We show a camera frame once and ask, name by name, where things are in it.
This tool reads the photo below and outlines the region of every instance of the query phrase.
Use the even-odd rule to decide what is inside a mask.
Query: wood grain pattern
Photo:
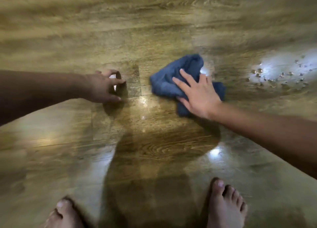
[[[248,202],[246,227],[315,227],[314,179],[217,124],[177,117],[149,83],[197,52],[227,102],[316,120],[315,1],[0,0],[1,69],[116,68],[127,80],[117,107],[71,100],[0,128],[1,227],[36,227],[65,195],[99,227],[204,227],[215,176]]]

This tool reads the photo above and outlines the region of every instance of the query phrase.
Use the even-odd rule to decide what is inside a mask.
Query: bare foot
[[[217,179],[212,185],[207,228],[242,228],[248,206],[232,186]]]
[[[45,228],[84,228],[71,201],[62,199],[56,209],[50,213],[45,222]]]

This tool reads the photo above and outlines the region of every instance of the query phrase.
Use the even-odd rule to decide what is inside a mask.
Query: blue cloth
[[[176,77],[181,81],[187,83],[179,72],[180,69],[184,69],[186,73],[190,74],[194,78],[194,80],[198,82],[200,69],[203,66],[204,61],[199,54],[185,55],[184,57],[169,63],[159,72],[153,74],[150,77],[152,93],[159,96],[168,96],[172,98],[183,97],[188,100],[188,97],[172,81],[172,78]],[[213,82],[212,85],[214,86],[214,89],[219,95],[220,99],[224,100],[224,94],[226,90],[224,85],[221,82]],[[177,114],[179,116],[188,116],[190,112],[181,102],[179,102],[177,104]]]

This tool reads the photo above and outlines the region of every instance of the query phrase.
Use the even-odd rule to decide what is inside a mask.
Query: person's left hand
[[[95,103],[121,101],[119,96],[110,93],[113,91],[113,86],[125,82],[124,79],[109,78],[111,75],[117,74],[118,72],[118,70],[106,70],[104,72],[96,71],[95,74],[86,75],[88,92],[84,98]]]

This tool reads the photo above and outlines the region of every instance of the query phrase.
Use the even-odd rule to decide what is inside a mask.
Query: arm
[[[184,71],[181,74],[190,87],[173,80],[188,96],[189,101],[179,100],[190,112],[219,122],[317,179],[317,122],[239,109],[220,101],[210,78],[201,74],[196,83]]]
[[[124,83],[124,80],[109,78],[117,72],[79,75],[0,70],[0,125],[73,98],[98,103],[120,101],[119,97],[109,94],[114,85]]]

